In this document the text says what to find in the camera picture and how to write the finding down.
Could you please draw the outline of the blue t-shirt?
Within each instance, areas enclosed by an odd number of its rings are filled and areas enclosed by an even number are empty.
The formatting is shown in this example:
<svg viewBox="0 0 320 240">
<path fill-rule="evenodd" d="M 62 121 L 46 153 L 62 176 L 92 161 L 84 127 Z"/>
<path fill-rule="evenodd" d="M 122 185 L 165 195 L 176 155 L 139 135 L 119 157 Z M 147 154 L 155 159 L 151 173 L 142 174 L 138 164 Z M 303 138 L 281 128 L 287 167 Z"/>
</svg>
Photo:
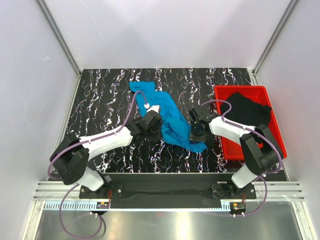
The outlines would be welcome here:
<svg viewBox="0 0 320 240">
<path fill-rule="evenodd" d="M 167 92 L 156 90 L 154 82 L 133 81 L 129 83 L 129 87 L 134 93 L 141 91 L 135 98 L 141 116 L 145 116 L 147 113 L 145 102 L 150 106 L 160 106 L 160 115 L 162 117 L 161 133 L 166 143 L 182 147 L 194 153 L 202 153 L 207 149 L 203 142 L 190 142 L 191 126 Z"/>
</svg>

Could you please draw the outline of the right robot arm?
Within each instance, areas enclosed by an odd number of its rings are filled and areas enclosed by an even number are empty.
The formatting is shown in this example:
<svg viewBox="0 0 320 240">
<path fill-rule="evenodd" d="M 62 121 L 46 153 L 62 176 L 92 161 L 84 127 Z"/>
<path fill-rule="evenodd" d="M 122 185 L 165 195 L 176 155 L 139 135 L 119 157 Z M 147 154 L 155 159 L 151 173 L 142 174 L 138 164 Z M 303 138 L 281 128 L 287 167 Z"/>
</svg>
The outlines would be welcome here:
<svg viewBox="0 0 320 240">
<path fill-rule="evenodd" d="M 273 167 L 282 168 L 284 154 L 269 127 L 244 125 L 227 119 L 224 115 L 209 113 L 203 106 L 192 108 L 189 140 L 204 143 L 212 134 L 226 138 L 241 147 L 244 165 L 227 183 L 216 184 L 212 194 L 222 198 L 241 198 L 249 185 L 266 173 L 275 173 Z"/>
</svg>

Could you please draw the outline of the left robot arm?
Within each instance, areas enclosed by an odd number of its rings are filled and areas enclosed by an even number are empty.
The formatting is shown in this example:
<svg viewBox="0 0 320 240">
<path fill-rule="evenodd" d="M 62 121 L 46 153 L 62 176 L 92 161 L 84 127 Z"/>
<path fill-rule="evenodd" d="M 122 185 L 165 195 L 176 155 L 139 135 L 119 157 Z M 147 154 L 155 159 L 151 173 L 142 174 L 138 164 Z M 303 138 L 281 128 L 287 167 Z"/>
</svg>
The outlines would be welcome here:
<svg viewBox="0 0 320 240">
<path fill-rule="evenodd" d="M 128 121 L 113 130 L 96 135 L 77 137 L 70 134 L 59 144 L 50 157 L 50 163 L 64 185 L 79 184 L 97 198 L 108 193 L 109 181 L 88 162 L 105 152 L 144 141 L 162 138 L 162 116 L 155 108 L 147 110 L 143 117 Z"/>
</svg>

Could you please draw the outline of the black t-shirt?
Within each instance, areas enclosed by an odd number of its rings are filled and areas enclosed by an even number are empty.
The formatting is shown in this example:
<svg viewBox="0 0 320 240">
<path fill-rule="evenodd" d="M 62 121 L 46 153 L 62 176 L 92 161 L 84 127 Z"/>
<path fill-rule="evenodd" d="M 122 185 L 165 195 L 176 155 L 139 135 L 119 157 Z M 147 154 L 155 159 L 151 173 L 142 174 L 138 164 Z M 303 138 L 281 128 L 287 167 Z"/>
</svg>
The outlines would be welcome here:
<svg viewBox="0 0 320 240">
<path fill-rule="evenodd" d="M 247 126 L 266 125 L 272 131 L 275 128 L 275 118 L 267 95 L 263 91 L 236 91 L 233 93 L 217 95 L 219 100 L 227 103 L 219 103 L 219 110 L 230 120 Z"/>
</svg>

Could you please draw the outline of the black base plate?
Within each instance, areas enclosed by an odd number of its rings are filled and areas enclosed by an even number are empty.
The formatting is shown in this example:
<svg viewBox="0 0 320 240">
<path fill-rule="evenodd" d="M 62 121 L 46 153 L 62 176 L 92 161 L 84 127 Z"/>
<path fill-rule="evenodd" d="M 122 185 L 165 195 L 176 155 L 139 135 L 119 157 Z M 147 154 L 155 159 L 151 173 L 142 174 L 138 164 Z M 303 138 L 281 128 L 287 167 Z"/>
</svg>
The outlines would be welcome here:
<svg viewBox="0 0 320 240">
<path fill-rule="evenodd" d="M 257 188 L 250 184 L 240 198 L 213 195 L 216 184 L 225 184 L 232 173 L 106 173 L 107 189 L 96 193 L 82 186 L 81 199 L 111 198 L 112 209 L 208 209 L 219 208 L 222 200 L 240 202 L 257 199 Z"/>
</svg>

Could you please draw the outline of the aluminium rail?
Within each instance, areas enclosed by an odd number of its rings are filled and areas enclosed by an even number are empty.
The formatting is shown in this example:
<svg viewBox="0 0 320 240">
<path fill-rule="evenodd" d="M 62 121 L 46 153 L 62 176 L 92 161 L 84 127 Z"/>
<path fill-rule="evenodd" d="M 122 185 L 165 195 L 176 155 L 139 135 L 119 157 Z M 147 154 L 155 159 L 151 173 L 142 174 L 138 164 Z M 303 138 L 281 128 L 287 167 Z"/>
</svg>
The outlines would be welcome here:
<svg viewBox="0 0 320 240">
<path fill-rule="evenodd" d="M 199 190 L 146 193 L 130 191 L 129 185 L 120 183 L 101 199 L 82 197 L 82 186 L 65 186 L 62 182 L 38 183 L 34 201 L 43 203 L 46 210 L 121 211 L 121 212 L 230 212 L 248 207 L 249 203 L 303 202 L 300 185 L 290 181 L 256 182 L 246 193 L 235 198 L 219 196 L 217 187 L 201 187 Z"/>
</svg>

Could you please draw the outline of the right aluminium frame post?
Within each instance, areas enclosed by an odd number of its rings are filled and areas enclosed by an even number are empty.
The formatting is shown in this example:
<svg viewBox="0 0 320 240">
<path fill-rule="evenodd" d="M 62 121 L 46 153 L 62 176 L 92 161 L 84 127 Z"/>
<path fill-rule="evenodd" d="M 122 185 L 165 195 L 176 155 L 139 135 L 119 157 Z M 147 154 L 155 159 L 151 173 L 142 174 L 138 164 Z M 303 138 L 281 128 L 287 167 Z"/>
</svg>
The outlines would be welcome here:
<svg viewBox="0 0 320 240">
<path fill-rule="evenodd" d="M 265 62 L 266 58 L 268 57 L 270 51 L 272 50 L 273 46 L 275 45 L 277 39 L 279 38 L 280 34 L 284 30 L 286 24 L 288 23 L 291 15 L 295 11 L 295 8 L 299 4 L 299 0 L 290 0 L 287 7 L 285 8 L 279 22 L 277 23 L 273 33 L 271 34 L 270 39 L 268 40 L 262 54 L 260 55 L 257 63 L 255 64 L 254 68 L 252 69 L 253 75 L 256 77 L 259 70 L 261 69 L 263 63 Z"/>
</svg>

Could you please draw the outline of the aluminium frame post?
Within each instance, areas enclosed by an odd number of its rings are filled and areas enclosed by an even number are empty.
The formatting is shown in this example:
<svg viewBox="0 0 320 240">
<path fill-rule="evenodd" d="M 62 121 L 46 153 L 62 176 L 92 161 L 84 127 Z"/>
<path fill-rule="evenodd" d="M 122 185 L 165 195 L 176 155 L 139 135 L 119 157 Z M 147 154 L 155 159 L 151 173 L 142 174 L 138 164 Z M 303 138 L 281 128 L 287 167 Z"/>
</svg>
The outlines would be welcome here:
<svg viewBox="0 0 320 240">
<path fill-rule="evenodd" d="M 280 34 L 284 30 L 286 24 L 288 23 L 291 15 L 295 11 L 295 8 L 299 4 L 299 0 L 290 0 L 287 7 L 285 8 L 279 22 L 277 23 L 273 33 L 271 34 L 270 39 L 268 40 L 262 54 L 260 55 L 257 63 L 255 64 L 254 68 L 252 69 L 253 75 L 256 77 L 259 70 L 261 69 L 263 63 L 265 62 L 266 58 L 268 57 L 270 51 L 272 50 L 273 46 L 275 45 L 277 39 L 279 38 Z"/>
<path fill-rule="evenodd" d="M 77 77 L 79 77 L 82 73 L 82 70 L 80 69 L 79 65 L 77 64 L 73 54 L 71 53 L 70 48 L 68 47 L 68 44 L 66 43 L 58 24 L 56 23 L 54 16 L 52 15 L 47 3 L 45 0 L 35 0 L 36 4 L 38 5 L 42 15 L 44 16 L 51 32 L 53 33 L 56 41 L 58 42 L 64 56 L 66 57 L 68 63 L 70 64 L 72 70 L 76 74 Z"/>
</svg>

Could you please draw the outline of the left aluminium frame post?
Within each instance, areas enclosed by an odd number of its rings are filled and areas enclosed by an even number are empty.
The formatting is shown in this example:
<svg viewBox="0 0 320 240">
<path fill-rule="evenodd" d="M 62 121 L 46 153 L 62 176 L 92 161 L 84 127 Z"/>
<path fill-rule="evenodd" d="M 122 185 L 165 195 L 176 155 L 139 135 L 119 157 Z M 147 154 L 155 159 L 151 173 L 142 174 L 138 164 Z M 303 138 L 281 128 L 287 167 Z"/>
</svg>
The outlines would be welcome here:
<svg viewBox="0 0 320 240">
<path fill-rule="evenodd" d="M 56 23 L 54 16 L 52 15 L 47 3 L 45 0 L 35 0 L 36 4 L 38 5 L 42 15 L 44 16 L 51 32 L 53 33 L 56 41 L 58 42 L 64 56 L 66 57 L 68 63 L 70 64 L 72 70 L 76 74 L 77 77 L 79 77 L 82 73 L 82 70 L 80 69 L 79 65 L 77 64 L 73 54 L 71 53 L 70 48 L 68 47 L 68 44 L 66 43 L 58 24 Z"/>
</svg>

